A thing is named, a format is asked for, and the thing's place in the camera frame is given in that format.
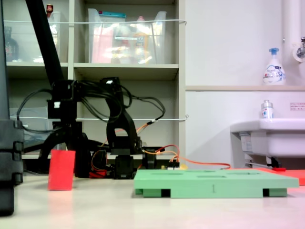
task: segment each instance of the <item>blue pump cap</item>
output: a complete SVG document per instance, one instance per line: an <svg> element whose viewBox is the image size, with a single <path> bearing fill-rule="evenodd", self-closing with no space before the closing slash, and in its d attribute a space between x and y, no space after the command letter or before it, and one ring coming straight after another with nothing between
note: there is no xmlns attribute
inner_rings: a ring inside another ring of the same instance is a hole
<svg viewBox="0 0 305 229"><path fill-rule="evenodd" d="M271 48L269 49L269 52L271 52L271 55L276 55L276 53L280 51L278 48Z"/></svg>

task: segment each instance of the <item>printed label on wall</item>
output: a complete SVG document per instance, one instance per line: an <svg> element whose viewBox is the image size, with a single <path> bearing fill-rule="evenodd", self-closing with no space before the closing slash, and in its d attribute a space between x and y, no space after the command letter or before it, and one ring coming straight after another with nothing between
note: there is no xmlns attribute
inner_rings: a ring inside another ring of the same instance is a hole
<svg viewBox="0 0 305 229"><path fill-rule="evenodd" d="M305 103L290 103L291 111L305 111Z"/></svg>

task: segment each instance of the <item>white table surface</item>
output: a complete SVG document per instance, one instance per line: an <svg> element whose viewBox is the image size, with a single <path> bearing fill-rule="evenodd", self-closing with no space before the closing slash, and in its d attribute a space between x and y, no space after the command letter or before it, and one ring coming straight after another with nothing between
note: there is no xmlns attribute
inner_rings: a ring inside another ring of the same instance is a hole
<svg viewBox="0 0 305 229"><path fill-rule="evenodd" d="M75 179L47 191L47 177L24 177L15 213L0 229L305 229L305 187L287 198L170 199L134 195L132 180Z"/></svg>

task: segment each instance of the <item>green platform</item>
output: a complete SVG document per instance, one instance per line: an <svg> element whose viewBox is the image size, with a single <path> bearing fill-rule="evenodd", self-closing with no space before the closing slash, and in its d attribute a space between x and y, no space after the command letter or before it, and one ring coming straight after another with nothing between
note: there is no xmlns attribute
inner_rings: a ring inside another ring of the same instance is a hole
<svg viewBox="0 0 305 229"><path fill-rule="evenodd" d="M144 197L262 198L286 197L297 178L253 169L138 170L134 189Z"/></svg>

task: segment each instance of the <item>black stand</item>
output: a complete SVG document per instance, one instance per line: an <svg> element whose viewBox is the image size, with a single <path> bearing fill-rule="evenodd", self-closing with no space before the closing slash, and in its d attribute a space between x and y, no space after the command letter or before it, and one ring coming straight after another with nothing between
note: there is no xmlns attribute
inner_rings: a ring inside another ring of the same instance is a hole
<svg viewBox="0 0 305 229"><path fill-rule="evenodd" d="M68 150L75 153L75 176L88 178L90 171L91 153L88 150L89 140L85 133L82 133L81 122L53 122L53 128L60 128L48 136L41 148L38 163L42 168L46 168L46 161L50 151L57 145L65 143Z"/></svg>
<svg viewBox="0 0 305 229"><path fill-rule="evenodd" d="M22 123L10 120L3 27L0 0L0 216L14 212L14 186L22 183L24 141Z"/></svg>

